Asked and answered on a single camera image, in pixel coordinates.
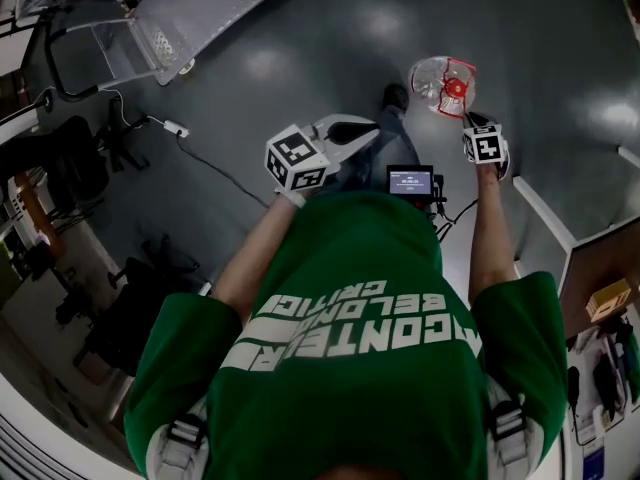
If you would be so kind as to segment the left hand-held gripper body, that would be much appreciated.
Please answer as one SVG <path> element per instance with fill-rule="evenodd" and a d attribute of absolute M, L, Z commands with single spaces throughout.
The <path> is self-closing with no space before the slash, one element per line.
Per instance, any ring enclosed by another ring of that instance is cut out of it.
<path fill-rule="evenodd" d="M 319 188 L 340 170 L 340 164 L 330 159 L 320 129 L 296 124 L 266 142 L 264 167 L 285 191 Z"/>

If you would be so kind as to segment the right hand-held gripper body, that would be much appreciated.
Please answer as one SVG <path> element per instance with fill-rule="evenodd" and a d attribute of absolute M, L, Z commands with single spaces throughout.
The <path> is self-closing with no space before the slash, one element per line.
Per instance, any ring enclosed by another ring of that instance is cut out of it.
<path fill-rule="evenodd" d="M 506 177 L 510 166 L 510 153 L 501 124 L 489 123 L 465 128 L 462 140 L 469 162 L 476 166 L 494 165 L 498 180 L 502 181 Z"/>

